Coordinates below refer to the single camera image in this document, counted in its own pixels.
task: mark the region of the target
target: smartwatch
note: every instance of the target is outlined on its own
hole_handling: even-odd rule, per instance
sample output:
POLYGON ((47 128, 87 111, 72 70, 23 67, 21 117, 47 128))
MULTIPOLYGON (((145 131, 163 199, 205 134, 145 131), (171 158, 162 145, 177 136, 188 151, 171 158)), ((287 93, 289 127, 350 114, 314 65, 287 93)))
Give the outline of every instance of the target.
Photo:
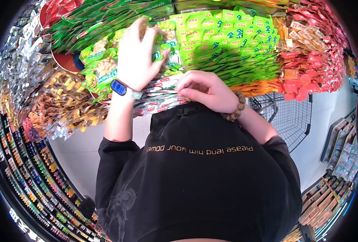
POLYGON ((122 83, 120 83, 118 80, 113 80, 110 84, 110 87, 112 90, 117 93, 120 96, 129 97, 133 99, 140 99, 143 95, 142 92, 134 91, 122 83))

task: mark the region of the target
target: black t-shirt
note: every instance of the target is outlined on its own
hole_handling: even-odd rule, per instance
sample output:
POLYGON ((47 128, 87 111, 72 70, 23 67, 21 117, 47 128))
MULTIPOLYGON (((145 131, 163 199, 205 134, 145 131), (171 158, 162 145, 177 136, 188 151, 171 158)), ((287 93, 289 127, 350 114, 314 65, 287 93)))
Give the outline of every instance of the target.
POLYGON ((95 202, 105 233, 119 242, 281 241, 302 209, 285 142, 260 145, 217 113, 180 108, 152 116, 141 149, 101 142, 95 202))

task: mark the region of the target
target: hand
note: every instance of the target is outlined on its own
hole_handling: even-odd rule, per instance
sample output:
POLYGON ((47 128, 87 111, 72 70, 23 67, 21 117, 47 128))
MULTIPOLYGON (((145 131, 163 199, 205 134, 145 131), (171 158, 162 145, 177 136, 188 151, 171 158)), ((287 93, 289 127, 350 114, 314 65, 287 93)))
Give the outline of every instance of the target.
POLYGON ((165 35, 160 28, 149 28, 140 41, 141 25, 147 17, 138 18, 124 33, 118 46, 117 78, 129 88, 141 91, 160 71, 165 58, 170 52, 161 52, 163 59, 152 63, 152 47, 156 34, 165 35))
POLYGON ((179 97, 186 96, 218 113, 231 114, 238 108, 239 98, 212 72, 190 70, 178 80, 175 90, 179 97))

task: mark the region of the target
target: floor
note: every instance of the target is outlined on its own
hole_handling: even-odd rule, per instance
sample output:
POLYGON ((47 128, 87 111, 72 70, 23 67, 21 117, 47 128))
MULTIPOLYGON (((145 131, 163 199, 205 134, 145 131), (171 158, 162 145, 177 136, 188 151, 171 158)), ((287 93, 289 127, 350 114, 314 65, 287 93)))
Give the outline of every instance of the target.
MULTIPOLYGON (((347 116, 356 107, 357 96, 353 93, 349 82, 349 78, 346 77, 341 90, 313 94, 311 131, 291 153, 300 174, 301 191, 325 173, 327 166, 323 165, 319 158, 330 125, 339 118, 347 116)), ((149 123, 150 116, 134 119, 133 140, 140 147, 144 146, 149 133, 149 123)), ((85 132, 75 131, 66 141, 63 138, 50 141, 60 165, 76 189, 82 195, 93 199, 99 164, 97 150, 103 132, 104 123, 87 128, 85 132)))

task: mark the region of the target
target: wire basket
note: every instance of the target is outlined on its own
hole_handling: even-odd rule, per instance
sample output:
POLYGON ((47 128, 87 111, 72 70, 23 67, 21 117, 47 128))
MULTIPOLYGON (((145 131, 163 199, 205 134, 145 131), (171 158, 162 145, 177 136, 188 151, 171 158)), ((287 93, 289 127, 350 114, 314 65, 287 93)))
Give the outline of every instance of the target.
POLYGON ((249 105, 263 116, 292 152, 311 129, 312 94, 302 102, 286 101, 282 94, 269 93, 249 98, 249 105))

